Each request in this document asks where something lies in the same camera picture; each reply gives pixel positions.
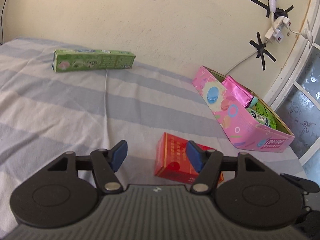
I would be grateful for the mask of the teal plush seal toy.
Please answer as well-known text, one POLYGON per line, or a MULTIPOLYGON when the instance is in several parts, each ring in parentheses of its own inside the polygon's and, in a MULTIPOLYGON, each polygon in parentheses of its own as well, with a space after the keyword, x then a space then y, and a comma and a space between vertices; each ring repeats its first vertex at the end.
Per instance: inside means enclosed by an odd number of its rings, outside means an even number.
POLYGON ((257 102, 258 102, 258 98, 255 96, 255 97, 252 99, 249 107, 252 108, 257 102))

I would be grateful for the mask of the pink macaron tin box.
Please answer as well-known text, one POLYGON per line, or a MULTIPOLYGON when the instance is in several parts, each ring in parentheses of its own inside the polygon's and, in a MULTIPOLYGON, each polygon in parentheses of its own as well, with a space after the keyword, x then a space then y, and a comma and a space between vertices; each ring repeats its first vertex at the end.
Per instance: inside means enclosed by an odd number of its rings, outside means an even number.
POLYGON ((224 75, 202 66, 193 79, 193 86, 233 146, 242 150, 283 152, 295 138, 290 129, 263 100, 258 99, 272 114, 276 128, 270 126, 270 120, 261 122, 223 86, 224 79, 224 75))

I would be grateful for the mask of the white window frame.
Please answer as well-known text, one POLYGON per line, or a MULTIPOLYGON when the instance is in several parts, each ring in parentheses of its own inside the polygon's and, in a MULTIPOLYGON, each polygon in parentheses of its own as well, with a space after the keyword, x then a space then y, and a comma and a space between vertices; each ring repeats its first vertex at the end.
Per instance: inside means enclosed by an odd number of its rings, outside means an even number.
POLYGON ((280 29, 296 41, 265 101, 294 134, 290 147, 306 176, 319 183, 319 0, 310 0, 299 30, 280 29))

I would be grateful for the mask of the striped bed sheet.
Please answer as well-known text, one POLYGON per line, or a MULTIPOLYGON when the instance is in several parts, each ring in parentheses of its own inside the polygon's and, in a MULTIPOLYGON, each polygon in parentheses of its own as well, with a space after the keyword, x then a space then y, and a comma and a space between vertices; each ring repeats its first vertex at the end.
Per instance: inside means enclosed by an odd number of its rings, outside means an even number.
POLYGON ((166 184, 154 176, 163 133, 236 156, 191 79, 135 62, 128 70, 56 73, 68 44, 17 38, 1 45, 1 235, 16 227, 12 191, 66 151, 88 155, 121 140, 123 185, 166 184))

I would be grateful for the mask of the red cigarette box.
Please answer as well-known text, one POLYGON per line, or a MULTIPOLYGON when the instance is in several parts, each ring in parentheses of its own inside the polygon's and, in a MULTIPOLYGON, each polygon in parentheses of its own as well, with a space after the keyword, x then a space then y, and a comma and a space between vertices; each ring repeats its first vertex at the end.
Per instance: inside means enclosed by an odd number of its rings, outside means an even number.
POLYGON ((164 132, 157 143, 154 175, 184 184, 192 184, 198 176, 187 158, 187 140, 164 132))

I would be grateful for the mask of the pink foil packet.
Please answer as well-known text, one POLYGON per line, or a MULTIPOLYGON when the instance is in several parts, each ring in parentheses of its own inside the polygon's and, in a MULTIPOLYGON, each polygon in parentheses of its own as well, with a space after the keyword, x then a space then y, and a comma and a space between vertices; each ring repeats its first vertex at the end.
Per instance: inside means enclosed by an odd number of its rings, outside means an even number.
POLYGON ((250 106, 254 96, 230 75, 226 76, 222 84, 245 108, 250 106))

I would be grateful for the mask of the white power strip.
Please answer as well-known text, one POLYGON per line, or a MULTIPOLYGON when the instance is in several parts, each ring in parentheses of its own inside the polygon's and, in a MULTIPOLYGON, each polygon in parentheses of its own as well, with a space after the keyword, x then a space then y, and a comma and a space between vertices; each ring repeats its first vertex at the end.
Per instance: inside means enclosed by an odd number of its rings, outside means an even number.
POLYGON ((268 43, 273 43, 274 41, 281 43, 284 35, 283 28, 289 29, 291 27, 291 21, 288 17, 279 16, 267 33, 265 34, 265 39, 268 43))

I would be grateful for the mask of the green toothpaste box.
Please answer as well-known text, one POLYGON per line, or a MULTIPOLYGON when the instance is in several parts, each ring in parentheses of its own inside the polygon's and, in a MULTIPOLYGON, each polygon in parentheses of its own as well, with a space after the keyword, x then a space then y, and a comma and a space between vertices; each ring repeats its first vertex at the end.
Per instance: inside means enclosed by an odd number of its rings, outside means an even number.
POLYGON ((54 50, 52 69, 56 73, 131 69, 136 56, 129 51, 93 49, 54 50))

